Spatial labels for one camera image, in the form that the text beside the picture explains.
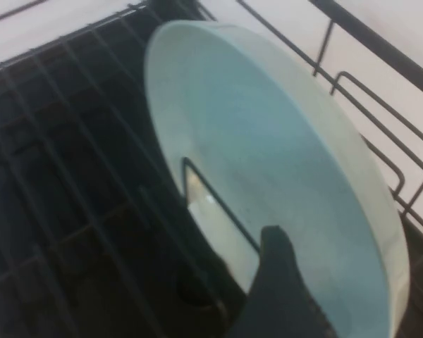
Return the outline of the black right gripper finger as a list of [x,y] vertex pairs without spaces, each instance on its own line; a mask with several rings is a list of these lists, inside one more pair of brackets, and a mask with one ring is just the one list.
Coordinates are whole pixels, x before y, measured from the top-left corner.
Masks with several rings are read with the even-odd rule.
[[336,337],[310,294],[288,235],[276,225],[263,228],[259,267],[229,337]]

